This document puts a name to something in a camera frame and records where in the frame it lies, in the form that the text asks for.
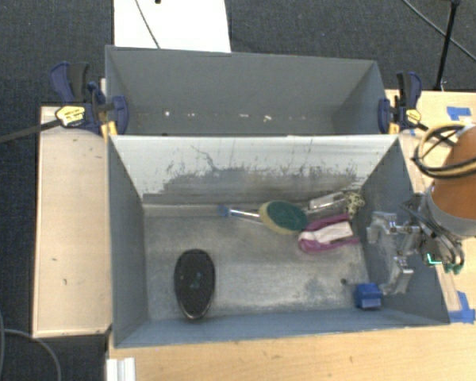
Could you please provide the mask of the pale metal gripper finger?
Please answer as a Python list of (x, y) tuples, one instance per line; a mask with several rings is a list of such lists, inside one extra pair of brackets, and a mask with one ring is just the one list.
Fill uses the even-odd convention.
[(397, 215), (382, 211), (374, 211), (371, 215), (370, 225), (367, 227), (367, 242), (377, 244), (380, 235), (398, 235)]
[(414, 274), (404, 256), (395, 256), (390, 267), (388, 280), (379, 286), (383, 295), (405, 294)]

